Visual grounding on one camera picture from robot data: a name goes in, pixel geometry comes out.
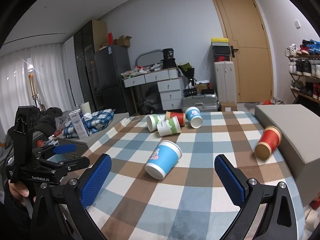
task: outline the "white curtain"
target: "white curtain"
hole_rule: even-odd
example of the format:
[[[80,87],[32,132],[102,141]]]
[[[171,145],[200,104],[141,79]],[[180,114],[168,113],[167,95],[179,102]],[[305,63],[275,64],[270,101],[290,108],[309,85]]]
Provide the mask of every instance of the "white curtain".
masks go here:
[[[28,49],[0,57],[0,120],[4,133],[14,125],[18,106],[34,105],[27,81]]]
[[[45,107],[71,110],[67,87],[63,75],[61,43],[31,47],[31,60],[40,97]]]

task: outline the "white desk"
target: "white desk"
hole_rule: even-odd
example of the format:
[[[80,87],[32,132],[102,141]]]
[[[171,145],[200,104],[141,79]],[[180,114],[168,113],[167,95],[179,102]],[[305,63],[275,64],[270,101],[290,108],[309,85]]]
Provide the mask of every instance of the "white desk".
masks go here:
[[[181,109],[184,84],[182,77],[178,77],[176,68],[163,69],[151,73],[141,74],[123,80],[126,88],[130,87],[132,101],[138,113],[132,87],[146,83],[157,82],[163,110]]]

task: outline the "yellow box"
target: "yellow box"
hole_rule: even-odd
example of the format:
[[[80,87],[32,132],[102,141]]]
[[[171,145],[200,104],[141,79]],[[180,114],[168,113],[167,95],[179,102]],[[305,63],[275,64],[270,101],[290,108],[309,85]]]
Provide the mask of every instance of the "yellow box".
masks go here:
[[[211,38],[211,42],[229,42],[227,38]]]

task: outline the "door handle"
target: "door handle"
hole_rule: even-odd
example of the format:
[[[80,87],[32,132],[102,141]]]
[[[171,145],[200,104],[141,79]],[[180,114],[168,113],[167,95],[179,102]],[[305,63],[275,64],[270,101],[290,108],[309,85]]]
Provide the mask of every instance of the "door handle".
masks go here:
[[[231,56],[235,57],[235,51],[239,51],[239,49],[234,49],[233,46],[230,46],[231,48]]]

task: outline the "white suitcase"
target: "white suitcase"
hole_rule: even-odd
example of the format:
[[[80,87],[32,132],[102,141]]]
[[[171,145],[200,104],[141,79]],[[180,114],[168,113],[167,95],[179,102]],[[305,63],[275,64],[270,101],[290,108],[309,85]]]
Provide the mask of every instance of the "white suitcase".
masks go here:
[[[232,61],[214,63],[219,102],[237,102],[236,75]]]

